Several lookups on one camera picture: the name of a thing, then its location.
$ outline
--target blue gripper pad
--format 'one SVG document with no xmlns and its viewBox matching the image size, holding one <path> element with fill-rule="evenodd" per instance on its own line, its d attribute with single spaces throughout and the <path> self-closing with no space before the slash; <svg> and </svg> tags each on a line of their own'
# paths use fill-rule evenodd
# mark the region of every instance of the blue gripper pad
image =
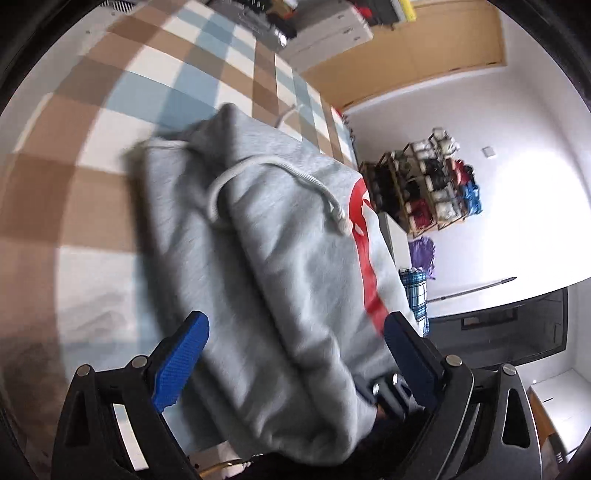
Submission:
<svg viewBox="0 0 591 480">
<path fill-rule="evenodd" d="M 394 315 L 396 314 L 388 315 L 384 322 L 386 345 L 388 345 L 388 349 L 396 360 L 400 373 L 407 381 L 417 403 L 429 411 L 434 411 L 439 403 L 436 395 L 439 389 L 437 375 L 424 361 L 409 335 L 416 335 L 416 341 L 422 341 L 422 339 L 414 330 L 407 333 Z"/>
<path fill-rule="evenodd" d="M 178 400 L 208 338 L 207 317 L 201 312 L 192 312 L 173 337 L 164 340 L 176 342 L 170 346 L 172 351 L 154 375 L 152 402 L 159 413 Z"/>
</svg>

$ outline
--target light switch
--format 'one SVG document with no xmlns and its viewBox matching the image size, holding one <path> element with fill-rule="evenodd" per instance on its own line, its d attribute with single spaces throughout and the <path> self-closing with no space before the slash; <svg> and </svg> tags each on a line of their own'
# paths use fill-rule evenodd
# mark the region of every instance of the light switch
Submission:
<svg viewBox="0 0 591 480">
<path fill-rule="evenodd" d="M 482 153 L 484 153 L 484 156 L 486 158 L 495 158 L 496 157 L 496 152 L 492 147 L 484 147 L 482 149 Z"/>
</svg>

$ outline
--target bed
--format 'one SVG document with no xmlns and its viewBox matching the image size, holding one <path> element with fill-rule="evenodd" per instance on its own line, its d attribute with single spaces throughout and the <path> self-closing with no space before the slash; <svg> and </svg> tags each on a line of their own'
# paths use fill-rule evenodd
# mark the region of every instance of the bed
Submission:
<svg viewBox="0 0 591 480">
<path fill-rule="evenodd" d="M 339 114 L 250 32 L 194 0 L 153 0 L 111 24 L 1 164 L 0 391 L 40 455 L 80 364 L 119 368 L 163 337 L 125 158 L 227 102 L 270 125 L 299 105 L 281 129 L 355 164 Z M 187 427 L 200 420 L 168 410 L 179 444 L 203 447 Z"/>
</svg>

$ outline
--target plaid shirt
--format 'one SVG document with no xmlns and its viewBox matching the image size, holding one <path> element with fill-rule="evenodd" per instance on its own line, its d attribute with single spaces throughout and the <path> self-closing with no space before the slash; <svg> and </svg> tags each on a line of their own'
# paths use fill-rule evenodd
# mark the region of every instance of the plaid shirt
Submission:
<svg viewBox="0 0 591 480">
<path fill-rule="evenodd" d="M 401 270 L 400 279 L 406 290 L 408 304 L 414 313 L 423 337 L 429 334 L 429 319 L 427 317 L 427 274 L 415 268 Z"/>
</svg>

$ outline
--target purple clothing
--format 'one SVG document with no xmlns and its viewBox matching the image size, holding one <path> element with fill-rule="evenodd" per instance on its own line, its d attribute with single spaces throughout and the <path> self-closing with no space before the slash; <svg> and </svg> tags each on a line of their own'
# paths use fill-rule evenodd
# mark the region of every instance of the purple clothing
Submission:
<svg viewBox="0 0 591 480">
<path fill-rule="evenodd" d="M 422 268 L 427 278 L 435 280 L 435 244 L 427 236 L 409 242 L 410 260 L 414 268 Z"/>
</svg>

